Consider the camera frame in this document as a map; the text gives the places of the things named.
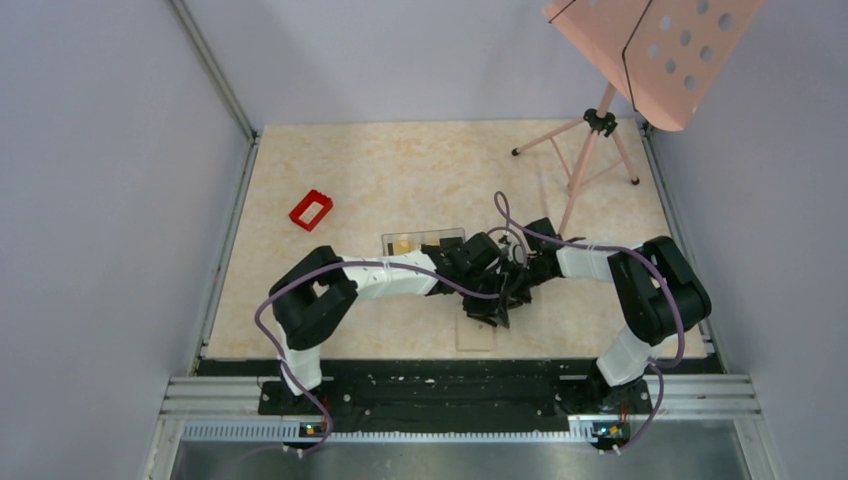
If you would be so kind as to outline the beige leather card holder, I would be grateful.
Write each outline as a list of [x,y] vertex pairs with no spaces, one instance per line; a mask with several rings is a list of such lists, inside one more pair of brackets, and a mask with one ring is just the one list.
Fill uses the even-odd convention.
[[495,328],[460,313],[455,321],[458,352],[490,352],[495,348]]

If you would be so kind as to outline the clear plastic card box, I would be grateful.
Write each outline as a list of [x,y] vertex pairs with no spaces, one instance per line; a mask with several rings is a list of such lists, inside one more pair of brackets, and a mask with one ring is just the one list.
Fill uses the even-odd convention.
[[383,255],[390,256],[387,245],[396,240],[407,239],[420,242],[422,246],[452,247],[462,245],[466,241],[464,228],[447,228],[424,231],[386,233],[381,236]]

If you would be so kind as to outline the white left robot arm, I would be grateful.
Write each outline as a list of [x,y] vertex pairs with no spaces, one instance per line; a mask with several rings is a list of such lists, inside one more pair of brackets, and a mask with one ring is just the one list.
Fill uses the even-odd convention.
[[504,288],[521,273],[490,236],[447,237],[406,253],[349,257],[332,247],[309,252],[269,290],[268,307],[279,326],[283,401],[297,413],[319,404],[320,350],[358,301],[388,296],[458,293],[467,315],[504,324]]

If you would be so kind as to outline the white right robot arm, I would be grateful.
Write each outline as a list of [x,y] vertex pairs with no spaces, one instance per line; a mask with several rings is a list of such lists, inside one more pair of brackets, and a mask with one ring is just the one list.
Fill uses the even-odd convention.
[[674,368],[685,334],[708,317],[712,301],[677,244],[667,236],[626,248],[562,239],[547,218],[521,228],[533,252],[529,288],[554,278],[614,285],[625,327],[599,356],[586,385],[589,404],[612,412],[627,397],[626,384],[650,367]]

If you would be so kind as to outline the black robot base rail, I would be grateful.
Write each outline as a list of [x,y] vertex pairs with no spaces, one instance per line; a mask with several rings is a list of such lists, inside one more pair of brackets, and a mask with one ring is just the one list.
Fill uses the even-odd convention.
[[653,410],[645,380],[607,387],[592,360],[324,360],[313,397],[296,395],[273,360],[203,360],[199,377],[255,376],[262,416],[306,417],[301,432],[566,432],[573,417],[619,426]]

